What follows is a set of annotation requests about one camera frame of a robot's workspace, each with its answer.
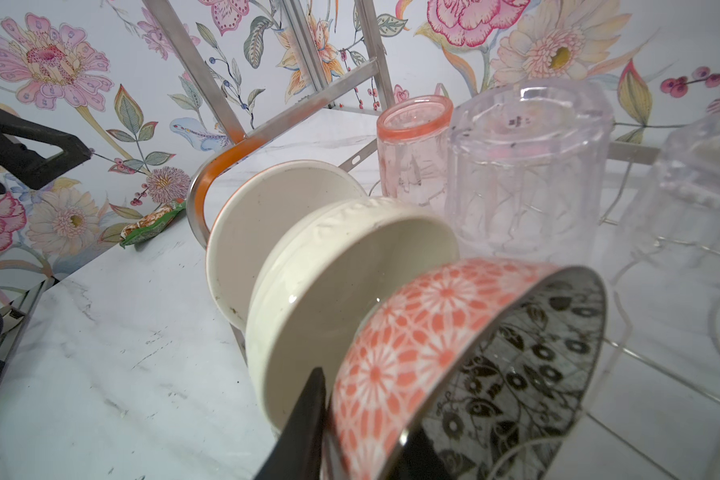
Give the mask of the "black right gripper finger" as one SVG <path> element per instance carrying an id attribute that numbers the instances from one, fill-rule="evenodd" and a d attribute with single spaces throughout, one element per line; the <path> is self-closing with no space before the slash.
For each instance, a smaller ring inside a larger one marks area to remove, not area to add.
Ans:
<path id="1" fill-rule="evenodd" d="M 310 373 L 286 425 L 255 480 L 317 480 L 326 419 L 323 369 Z"/>

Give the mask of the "pink floral patterned bowl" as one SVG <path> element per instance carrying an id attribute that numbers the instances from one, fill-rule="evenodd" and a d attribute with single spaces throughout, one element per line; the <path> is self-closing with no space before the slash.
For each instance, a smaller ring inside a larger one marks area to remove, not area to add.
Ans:
<path id="1" fill-rule="evenodd" d="M 580 418 L 607 324 L 584 266 L 462 259 L 389 297 L 337 374 L 326 479 L 541 479 Z"/>

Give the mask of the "cream white bowl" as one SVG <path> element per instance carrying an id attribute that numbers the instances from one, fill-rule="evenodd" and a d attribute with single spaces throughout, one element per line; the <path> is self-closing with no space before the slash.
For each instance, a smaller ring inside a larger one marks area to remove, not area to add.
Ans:
<path id="1" fill-rule="evenodd" d="M 248 371 L 270 426 L 283 430 L 314 368 L 333 385 L 378 304 L 458 256 L 444 220 L 393 198 L 334 202 L 291 227 L 261 268 L 245 328 Z"/>

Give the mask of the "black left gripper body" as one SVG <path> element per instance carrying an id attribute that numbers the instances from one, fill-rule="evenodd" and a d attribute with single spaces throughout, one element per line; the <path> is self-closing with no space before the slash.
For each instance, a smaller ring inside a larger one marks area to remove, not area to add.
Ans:
<path id="1" fill-rule="evenodd" d="M 22 141 L 55 146 L 60 151 L 45 157 Z M 92 157 L 78 137 L 21 119 L 0 109 L 0 167 L 31 189 L 40 189 Z M 0 195 L 6 188 L 0 183 Z"/>

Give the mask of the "orange white bowl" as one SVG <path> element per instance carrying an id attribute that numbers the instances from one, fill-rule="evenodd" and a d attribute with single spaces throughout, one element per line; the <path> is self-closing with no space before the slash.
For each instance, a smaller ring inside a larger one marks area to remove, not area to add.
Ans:
<path id="1" fill-rule="evenodd" d="M 214 222 L 205 258 L 209 290 L 229 323 L 246 328 L 259 272 L 291 227 L 319 208 L 365 195 L 347 172 L 316 160 L 270 167 L 239 187 Z"/>

